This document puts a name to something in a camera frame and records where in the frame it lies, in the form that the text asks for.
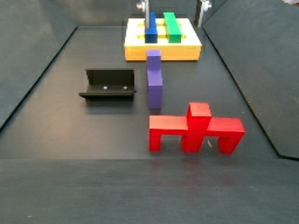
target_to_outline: red bridge block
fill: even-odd
[[[234,152],[245,134],[246,129],[238,118],[211,118],[207,136],[219,137],[221,153],[231,154]]]
[[[182,151],[201,151],[205,137],[219,137],[219,151],[231,154],[246,134],[238,118],[211,117],[209,103],[191,102],[187,116],[150,116],[150,151],[162,150],[162,135],[182,136]]]

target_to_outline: yellow base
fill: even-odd
[[[189,18],[177,18],[182,29],[182,43],[169,43],[165,20],[155,20],[158,26],[158,43],[146,44],[146,27],[142,18],[130,18],[126,29],[126,60],[146,60],[147,50],[161,50],[162,60],[199,60],[202,42]]]

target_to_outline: black holder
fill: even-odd
[[[87,69],[87,76],[87,93],[79,93],[86,99],[135,96],[134,69]]]

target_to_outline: green block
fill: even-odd
[[[173,12],[166,12],[165,16],[165,24],[166,24],[166,36],[169,39],[169,43],[182,43],[182,29],[178,24],[175,15]]]

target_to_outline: toy block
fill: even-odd
[[[155,23],[155,13],[150,13],[150,28],[145,29],[145,42],[146,43],[158,43],[158,30]]]
[[[182,31],[181,26],[177,22],[177,18],[173,12],[166,12],[165,16],[165,26],[166,26],[166,36],[170,43],[182,43]]]
[[[233,153],[245,134],[246,130],[238,118],[211,118],[207,136],[219,137],[221,153]]]
[[[147,100],[150,109],[163,106],[162,52],[147,51]]]
[[[191,102],[187,110],[189,135],[182,137],[182,151],[199,152],[211,122],[209,103]]]
[[[150,151],[162,150],[162,135],[186,135],[189,130],[185,116],[150,116]]]
[[[238,118],[211,116],[209,103],[191,102],[187,116],[150,116],[150,151],[161,151],[162,135],[182,136],[182,151],[201,151],[203,138],[219,137],[219,151],[231,154],[246,134]]]
[[[142,18],[130,18],[126,29],[126,60],[147,60],[149,50],[162,51],[162,60],[199,60],[202,42],[198,38],[189,18],[177,18],[181,31],[182,43],[169,43],[165,19],[158,18],[158,43],[146,43],[146,25]]]
[[[162,70],[162,51],[147,51],[147,70]]]

